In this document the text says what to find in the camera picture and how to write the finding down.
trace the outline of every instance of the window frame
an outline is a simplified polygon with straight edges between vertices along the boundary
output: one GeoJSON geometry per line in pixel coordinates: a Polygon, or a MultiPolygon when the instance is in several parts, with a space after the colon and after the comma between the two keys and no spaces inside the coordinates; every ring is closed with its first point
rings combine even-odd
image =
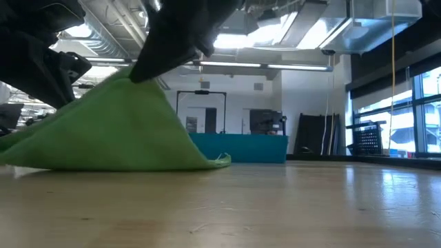
{"type": "MultiPolygon", "coordinates": [[[[441,94],[436,94],[433,96],[424,97],[424,88],[422,75],[419,74],[410,78],[412,86],[412,99],[403,103],[398,103],[393,105],[393,111],[402,110],[411,107],[413,110],[413,135],[415,139],[415,157],[416,158],[441,158],[441,153],[433,153],[427,151],[427,141],[426,141],[426,115],[425,108],[426,104],[435,103],[441,101],[441,94]]],[[[376,110],[371,110],[364,113],[358,113],[358,110],[353,110],[353,123],[360,123],[360,119],[364,116],[371,116],[374,114],[381,114],[384,112],[389,112],[391,107],[382,107],[376,110]]]]}

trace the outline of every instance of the wood table surface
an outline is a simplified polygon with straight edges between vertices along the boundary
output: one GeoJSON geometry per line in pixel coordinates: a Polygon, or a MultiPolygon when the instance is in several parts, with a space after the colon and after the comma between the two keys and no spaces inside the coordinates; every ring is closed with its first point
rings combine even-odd
{"type": "Polygon", "coordinates": [[[0,167],[1,248],[441,247],[441,174],[429,170],[30,172],[0,167]]]}

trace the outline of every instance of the ductwork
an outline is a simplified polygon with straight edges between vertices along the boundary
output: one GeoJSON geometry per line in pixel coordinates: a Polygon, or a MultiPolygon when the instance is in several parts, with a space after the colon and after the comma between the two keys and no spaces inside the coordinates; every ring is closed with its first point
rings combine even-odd
{"type": "MultiPolygon", "coordinates": [[[[140,48],[143,47],[144,45],[144,41],[142,40],[142,38],[140,38],[135,31],[130,27],[130,24],[124,19],[123,15],[120,13],[119,7],[120,6],[116,6],[114,3],[114,0],[107,0],[106,1],[107,6],[109,7],[109,9],[116,15],[116,17],[118,18],[118,20],[121,22],[121,24],[123,25],[123,27],[127,30],[127,32],[130,34],[130,36],[135,40],[135,42],[139,45],[140,48]]],[[[126,17],[130,17],[130,13],[125,13],[126,17]]]]}
{"type": "Polygon", "coordinates": [[[347,54],[368,52],[389,40],[392,37],[392,28],[399,34],[422,17],[419,0],[396,1],[393,27],[393,0],[322,0],[327,2],[324,11],[324,5],[314,7],[314,4],[321,1],[304,2],[284,38],[285,42],[282,43],[287,47],[320,48],[347,54]],[[315,14],[317,19],[311,25],[309,17],[315,14]]]}
{"type": "Polygon", "coordinates": [[[99,57],[128,58],[129,53],[124,50],[97,17],[84,3],[80,1],[80,4],[86,12],[85,24],[92,31],[89,37],[80,42],[99,57]]]}
{"type": "Polygon", "coordinates": [[[279,16],[296,11],[305,0],[246,0],[245,11],[259,17],[265,10],[274,9],[279,16]]]}

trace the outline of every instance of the white wall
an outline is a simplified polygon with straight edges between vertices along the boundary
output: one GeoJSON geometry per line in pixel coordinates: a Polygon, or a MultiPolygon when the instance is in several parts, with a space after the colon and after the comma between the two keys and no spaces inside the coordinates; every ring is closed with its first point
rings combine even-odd
{"type": "MultiPolygon", "coordinates": [[[[273,109],[283,111],[287,116],[287,135],[292,153],[296,140],[298,117],[300,113],[325,115],[327,95],[329,111],[341,117],[340,151],[345,146],[345,117],[351,112],[348,105],[349,95],[345,84],[351,81],[351,61],[349,55],[340,57],[340,63],[334,72],[282,71],[273,81],[266,81],[263,76],[230,76],[224,75],[186,75],[180,76],[177,71],[163,75],[165,82],[172,88],[166,91],[172,107],[176,105],[177,90],[199,90],[199,79],[211,82],[211,91],[227,92],[226,132],[229,134],[248,133],[250,109],[273,109]],[[255,92],[254,83],[264,83],[263,92],[255,92]]],[[[221,95],[196,96],[180,95],[179,117],[183,124],[192,108],[215,107],[218,112],[216,129],[223,129],[223,97],[221,95]]]]}
{"type": "Polygon", "coordinates": [[[340,115],[341,135],[339,151],[345,147],[345,116],[347,93],[345,84],[351,81],[350,56],[343,55],[334,72],[282,72],[282,111],[287,116],[288,153],[294,150],[300,113],[325,115],[329,95],[328,115],[340,115]]]}
{"type": "MultiPolygon", "coordinates": [[[[176,110],[176,91],[166,91],[165,94],[172,107],[176,110]]],[[[223,130],[223,95],[195,95],[181,93],[179,95],[179,99],[178,116],[183,125],[185,125],[187,116],[191,116],[191,114],[194,112],[192,109],[198,107],[215,107],[217,109],[216,131],[219,133],[223,130]]],[[[249,122],[249,116],[246,116],[246,113],[244,114],[244,110],[268,110],[272,108],[271,101],[271,97],[266,95],[227,94],[227,114],[225,119],[226,132],[228,134],[242,134],[244,124],[243,120],[244,122],[249,122]]]]}

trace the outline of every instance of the pipe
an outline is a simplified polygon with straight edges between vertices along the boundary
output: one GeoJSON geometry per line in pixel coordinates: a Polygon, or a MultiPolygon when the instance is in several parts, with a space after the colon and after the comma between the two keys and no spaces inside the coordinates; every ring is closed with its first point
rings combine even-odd
{"type": "Polygon", "coordinates": [[[114,2],[118,6],[118,10],[121,12],[121,14],[125,15],[127,20],[129,20],[130,24],[132,24],[132,27],[135,30],[135,32],[137,32],[139,34],[140,38],[143,41],[145,41],[145,39],[147,38],[147,35],[145,35],[145,32],[142,31],[142,29],[139,27],[138,22],[133,18],[132,14],[127,9],[127,7],[125,7],[125,5],[123,3],[121,3],[121,0],[114,0],[114,2]]]}
{"type": "Polygon", "coordinates": [[[116,8],[114,2],[112,0],[107,0],[107,4],[109,5],[109,9],[116,15],[118,20],[123,24],[124,28],[129,32],[129,34],[133,37],[135,42],[139,45],[140,48],[143,48],[144,41],[141,40],[141,38],[138,37],[138,35],[131,29],[129,26],[129,23],[124,19],[124,17],[121,15],[121,13],[116,8]]]}
{"type": "Polygon", "coordinates": [[[81,41],[83,45],[94,51],[97,55],[109,58],[127,58],[129,53],[124,47],[110,34],[109,30],[98,20],[89,8],[79,0],[79,3],[86,12],[85,24],[92,30],[89,37],[93,40],[81,41]]]}
{"type": "Polygon", "coordinates": [[[83,37],[60,37],[60,41],[101,41],[95,38],[83,38],[83,37]]]}
{"type": "Polygon", "coordinates": [[[138,4],[141,7],[141,10],[144,12],[144,17],[145,17],[145,23],[144,23],[144,28],[147,28],[147,24],[149,23],[149,15],[147,14],[147,10],[145,9],[143,0],[138,0],[138,4]]]}

